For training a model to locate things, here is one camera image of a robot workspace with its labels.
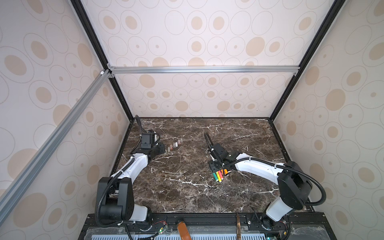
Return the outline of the yellow marker pen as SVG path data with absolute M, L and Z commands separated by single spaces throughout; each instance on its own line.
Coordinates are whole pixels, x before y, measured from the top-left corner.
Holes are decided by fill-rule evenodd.
M 221 180 L 221 178 L 220 178 L 220 176 L 219 176 L 219 172 L 216 172 L 216 174 L 217 174 L 217 176 L 218 176 L 218 178 L 219 178 L 219 182 L 221 183 L 222 180 Z

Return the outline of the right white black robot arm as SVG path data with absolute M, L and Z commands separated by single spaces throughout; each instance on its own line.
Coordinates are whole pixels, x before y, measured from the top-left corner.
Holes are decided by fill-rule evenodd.
M 209 167 L 220 182 L 222 176 L 232 172 L 247 172 L 278 186 L 280 195 L 272 201 L 259 218 L 264 225 L 281 221 L 284 216 L 304 206 L 319 206 L 326 201 L 325 188 L 313 177 L 302 172 L 293 161 L 272 163 L 238 151 L 228 152 L 220 144 L 208 140 L 211 155 Z

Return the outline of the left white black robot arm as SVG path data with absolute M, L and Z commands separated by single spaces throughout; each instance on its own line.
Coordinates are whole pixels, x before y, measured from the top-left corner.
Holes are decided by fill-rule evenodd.
M 98 226 L 109 227 L 129 222 L 152 223 L 151 210 L 135 204 L 133 183 L 156 156 L 164 153 L 165 146 L 160 142 L 158 133 L 142 133 L 138 148 L 130 154 L 128 162 L 111 177 L 99 180 L 95 206 Z

